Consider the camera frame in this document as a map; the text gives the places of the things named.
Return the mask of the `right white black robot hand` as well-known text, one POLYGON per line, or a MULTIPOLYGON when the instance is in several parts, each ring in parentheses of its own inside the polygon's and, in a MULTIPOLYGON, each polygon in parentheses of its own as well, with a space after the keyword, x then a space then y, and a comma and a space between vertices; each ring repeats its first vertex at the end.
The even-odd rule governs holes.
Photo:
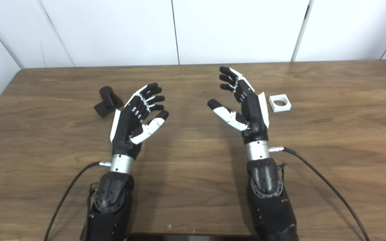
POLYGON ((257 95, 249 81, 230 67, 220 67, 219 79, 225 81, 219 87, 231 92, 241 106, 241 113, 223 106, 215 99, 208 107, 231 127, 239 130, 244 144, 268 141, 269 117, 264 93, 257 95))

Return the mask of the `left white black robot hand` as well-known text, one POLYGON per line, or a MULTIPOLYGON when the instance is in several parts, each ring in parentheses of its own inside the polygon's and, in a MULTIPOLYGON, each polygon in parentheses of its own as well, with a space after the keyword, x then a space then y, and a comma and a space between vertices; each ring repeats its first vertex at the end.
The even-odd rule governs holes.
POLYGON ((165 100, 161 92, 157 83, 147 84, 130 97, 123 110, 115 111, 110 133, 113 156, 136 160, 142 142, 164 124, 169 112, 159 104, 165 100))

